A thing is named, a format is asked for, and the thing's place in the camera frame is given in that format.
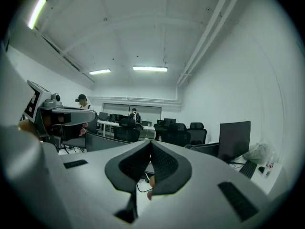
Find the bottle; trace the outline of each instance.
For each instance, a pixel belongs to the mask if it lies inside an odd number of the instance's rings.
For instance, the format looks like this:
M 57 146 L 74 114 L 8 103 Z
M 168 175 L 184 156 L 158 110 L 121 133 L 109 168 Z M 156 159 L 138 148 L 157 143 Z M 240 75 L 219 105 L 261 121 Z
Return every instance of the bottle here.
M 265 170 L 263 173 L 264 178 L 267 179 L 270 176 L 270 173 L 271 173 L 271 170 L 272 170 L 274 164 L 275 164 L 275 151 L 272 151 L 272 153 L 266 163 L 266 166 L 265 166 Z

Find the pipe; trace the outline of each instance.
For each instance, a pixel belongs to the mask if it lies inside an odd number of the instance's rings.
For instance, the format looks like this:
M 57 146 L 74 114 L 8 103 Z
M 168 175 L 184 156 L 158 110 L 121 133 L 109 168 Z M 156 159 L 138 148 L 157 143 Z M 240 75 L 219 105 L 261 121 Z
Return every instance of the pipe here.
M 216 5 L 216 8 L 215 8 L 213 14 L 212 14 L 212 17 L 210 18 L 210 21 L 209 21 L 208 25 L 206 26 L 206 28 L 205 28 L 205 30 L 204 30 L 204 32 L 203 32 L 199 42 L 197 43 L 197 46 L 196 46 L 194 52 L 192 53 L 189 61 L 187 62 L 186 67 L 184 68 L 182 74 L 179 76 L 177 84 L 180 83 L 181 79 L 184 77 L 183 74 L 185 74 L 187 72 L 187 70 L 191 66 L 192 62 L 194 61 L 195 57 L 197 56 L 199 50 L 201 49 L 202 45 L 204 44 L 208 34 L 210 33 L 212 27 L 214 26 L 214 24 L 216 22 L 216 19 L 217 19 L 218 15 L 219 15 L 221 9 L 224 6 L 225 1 L 226 0 L 218 0 L 218 3 Z
M 180 104 L 179 102 L 179 89 L 176 85 L 176 99 L 166 99 L 166 98 L 149 98 L 149 97 L 120 97 L 120 96 L 88 96 L 92 100 L 106 100 L 106 101 L 147 101 L 147 102 L 157 102 L 163 104 Z
M 198 62 L 201 60 L 201 58 L 203 57 L 203 55 L 205 54 L 205 52 L 207 51 L 207 49 L 209 48 L 209 46 L 211 45 L 211 43 L 213 42 L 213 40 L 215 39 L 216 35 L 218 34 L 218 32 L 220 31 L 220 29 L 222 28 L 222 26 L 224 25 L 226 19 L 228 18 L 229 14 L 231 13 L 234 5 L 236 4 L 237 0 L 231 0 L 226 11 L 224 12 L 224 15 L 222 16 L 222 18 L 220 19 L 217 27 L 215 28 L 214 32 L 212 33 L 208 43 L 205 45 L 205 47 L 203 48 L 202 52 L 200 53 L 200 55 L 197 57 L 197 59 L 195 60 L 194 64 L 192 65 L 192 67 L 189 70 L 189 73 L 192 72 L 192 70 L 196 67 L 196 65 L 198 64 Z M 184 78 L 182 79 L 182 81 L 180 82 L 179 86 L 181 86 L 183 84 L 183 82 L 186 80 L 187 76 L 184 76 Z

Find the white ceiling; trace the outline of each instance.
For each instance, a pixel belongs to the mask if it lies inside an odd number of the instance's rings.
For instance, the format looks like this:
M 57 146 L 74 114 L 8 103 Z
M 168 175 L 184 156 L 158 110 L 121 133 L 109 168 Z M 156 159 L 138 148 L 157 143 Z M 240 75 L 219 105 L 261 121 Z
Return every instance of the white ceiling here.
M 218 0 L 48 0 L 38 30 L 98 81 L 177 82 Z M 167 66 L 167 73 L 132 66 Z

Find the plastic bag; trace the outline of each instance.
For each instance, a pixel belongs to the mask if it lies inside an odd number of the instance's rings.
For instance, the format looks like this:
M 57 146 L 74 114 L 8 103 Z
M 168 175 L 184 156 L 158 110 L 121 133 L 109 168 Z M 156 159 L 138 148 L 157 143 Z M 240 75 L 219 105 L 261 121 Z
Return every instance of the plastic bag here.
M 269 157 L 271 150 L 267 144 L 259 144 L 251 145 L 249 147 L 249 151 L 243 154 L 243 157 L 247 160 L 250 160 L 257 164 L 264 164 L 266 159 Z

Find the computer mouse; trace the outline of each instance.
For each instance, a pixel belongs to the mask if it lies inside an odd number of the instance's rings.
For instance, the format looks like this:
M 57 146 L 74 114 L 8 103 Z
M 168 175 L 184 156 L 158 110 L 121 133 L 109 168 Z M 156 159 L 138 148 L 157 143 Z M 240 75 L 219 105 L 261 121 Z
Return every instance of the computer mouse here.
M 261 167 L 258 168 L 258 170 L 259 170 L 260 172 L 264 173 L 265 167 L 261 166 Z

